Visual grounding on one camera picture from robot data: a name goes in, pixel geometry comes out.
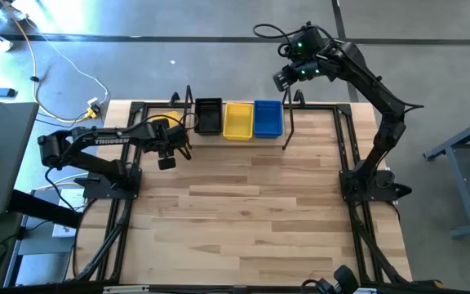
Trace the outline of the black metal rig frame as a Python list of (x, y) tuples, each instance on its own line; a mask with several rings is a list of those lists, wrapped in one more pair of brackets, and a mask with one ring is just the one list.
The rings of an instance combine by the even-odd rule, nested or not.
[(352, 105), (356, 132), (338, 109), (293, 111), (280, 147), (197, 147), (143, 178), (126, 233), (121, 283), (297, 286), (357, 268), (339, 171), (371, 147), (375, 117)]

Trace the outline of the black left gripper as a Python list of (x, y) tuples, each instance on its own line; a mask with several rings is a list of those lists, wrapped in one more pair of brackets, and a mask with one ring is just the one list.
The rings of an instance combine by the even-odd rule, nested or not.
[(173, 157), (176, 149), (187, 160), (192, 158), (188, 147), (188, 133), (182, 126), (167, 128), (166, 124), (160, 122), (153, 122), (152, 126), (157, 139), (151, 144), (151, 150), (158, 152), (160, 158)]

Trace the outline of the yellow plastic basket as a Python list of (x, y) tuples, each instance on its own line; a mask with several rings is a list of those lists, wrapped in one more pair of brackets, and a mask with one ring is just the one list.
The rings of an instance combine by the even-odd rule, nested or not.
[(225, 105), (223, 137), (227, 140), (250, 140), (253, 136), (253, 123), (253, 104), (227, 103)]
[(167, 128), (177, 127), (180, 123), (180, 114), (177, 111), (170, 111), (155, 115), (153, 122), (166, 124)]

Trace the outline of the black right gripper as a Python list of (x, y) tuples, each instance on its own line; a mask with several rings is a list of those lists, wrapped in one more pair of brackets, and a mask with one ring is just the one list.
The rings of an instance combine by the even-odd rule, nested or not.
[(287, 89), (287, 83), (292, 85), (297, 81), (311, 80), (325, 75), (320, 65), (315, 60), (296, 61), (273, 75), (273, 81), (279, 92)]

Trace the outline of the black plastic basket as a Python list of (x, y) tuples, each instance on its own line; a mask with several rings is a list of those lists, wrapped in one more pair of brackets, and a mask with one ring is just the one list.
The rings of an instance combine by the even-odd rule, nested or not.
[(198, 123), (194, 131), (201, 136), (216, 136), (222, 132), (223, 100), (221, 98), (197, 98), (194, 112)]

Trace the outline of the blue plastic basket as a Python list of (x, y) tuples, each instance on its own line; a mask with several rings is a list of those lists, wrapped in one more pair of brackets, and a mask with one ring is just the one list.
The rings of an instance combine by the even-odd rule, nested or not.
[(254, 101), (254, 135), (277, 138), (283, 133), (282, 103), (279, 100)]

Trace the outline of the white box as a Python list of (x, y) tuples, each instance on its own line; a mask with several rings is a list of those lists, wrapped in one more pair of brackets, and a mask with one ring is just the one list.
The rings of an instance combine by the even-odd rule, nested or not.
[(76, 213), (83, 211), (85, 199), (83, 197), (84, 189), (62, 189), (59, 205), (65, 208), (60, 216), (60, 222), (56, 222), (53, 226), (52, 236), (54, 238), (71, 238), (75, 236), (76, 227), (79, 216)]

